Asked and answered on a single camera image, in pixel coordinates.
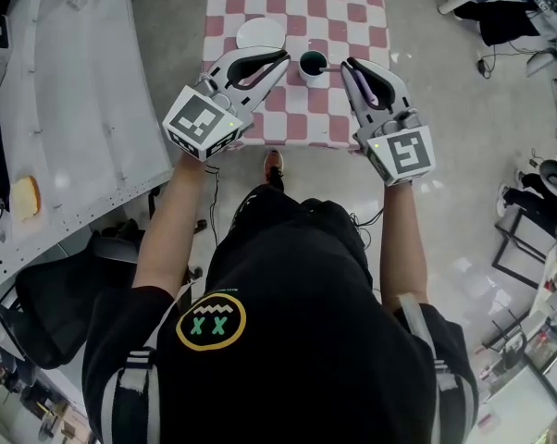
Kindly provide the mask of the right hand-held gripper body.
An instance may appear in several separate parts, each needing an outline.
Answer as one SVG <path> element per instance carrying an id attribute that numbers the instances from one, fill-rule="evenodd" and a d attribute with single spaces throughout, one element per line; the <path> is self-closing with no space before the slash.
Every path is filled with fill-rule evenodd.
<path id="1" fill-rule="evenodd" d="M 415 108 L 395 115 L 369 111 L 353 138 L 386 186 L 424 177 L 436 167 L 433 142 Z"/>

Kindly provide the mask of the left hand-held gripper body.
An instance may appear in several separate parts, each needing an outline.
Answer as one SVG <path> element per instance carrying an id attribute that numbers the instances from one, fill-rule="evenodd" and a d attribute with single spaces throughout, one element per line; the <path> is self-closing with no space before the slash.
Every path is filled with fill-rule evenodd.
<path id="1" fill-rule="evenodd" d="M 206 161 L 237 141 L 254 124 L 241 98 L 222 91 L 202 73 L 185 86 L 163 121 L 168 139 L 199 161 Z"/>

